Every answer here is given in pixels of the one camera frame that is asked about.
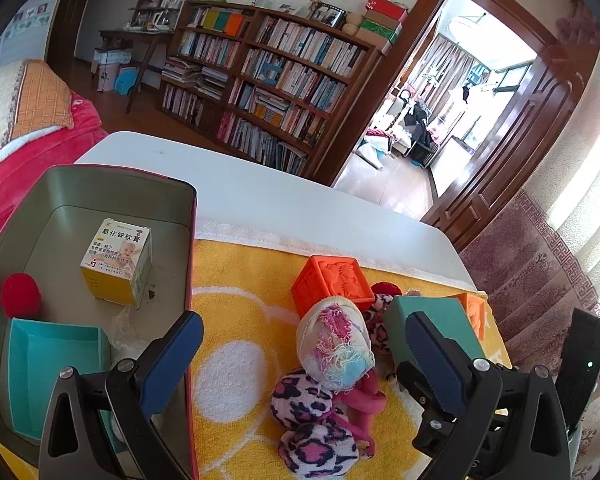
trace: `bookshelf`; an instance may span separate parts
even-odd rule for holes
[[[168,56],[196,75],[163,73],[158,109],[233,156],[308,179],[380,57],[319,22],[199,0],[184,3]]]

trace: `metal screw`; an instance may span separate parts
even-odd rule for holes
[[[118,371],[120,372],[128,372],[136,365],[136,362],[133,359],[122,359],[116,366]]]
[[[60,370],[60,378],[68,379],[74,374],[74,369],[70,366],[65,366],[62,370]]]
[[[546,379],[549,376],[549,368],[544,365],[536,366],[534,368],[534,372],[536,375],[538,375],[538,377],[542,377],[543,379]]]
[[[491,365],[489,364],[487,359],[482,359],[481,357],[478,357],[476,360],[474,360],[474,368],[480,372],[487,372],[489,371],[489,368],[491,368]]]

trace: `white table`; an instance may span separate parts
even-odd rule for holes
[[[134,132],[111,134],[77,163],[125,166],[189,182],[198,192],[199,226],[230,224],[296,240],[309,254],[325,246],[355,256],[363,266],[475,290],[442,232],[282,171]],[[198,228],[196,237],[214,238],[199,236]]]

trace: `rug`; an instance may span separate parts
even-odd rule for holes
[[[278,378],[299,365],[299,317],[291,285],[306,256],[212,240],[197,240],[191,307],[205,323],[205,336],[191,364],[192,420],[202,480],[292,478],[276,447],[283,428],[269,415],[269,396]],[[424,296],[461,289],[363,269],[370,284],[393,282]],[[510,366],[491,309],[487,309],[487,357]],[[377,452],[347,472],[348,480],[416,479],[429,459],[411,447],[421,407],[396,385],[381,381],[388,398],[376,417]]]

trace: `orange toy block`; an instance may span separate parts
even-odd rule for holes
[[[364,312],[376,300],[355,258],[311,256],[291,287],[300,317],[318,301],[343,296]]]
[[[467,292],[447,297],[458,298],[466,316],[469,318],[469,323],[471,323],[478,341],[484,341],[484,305],[486,302],[482,298]]]

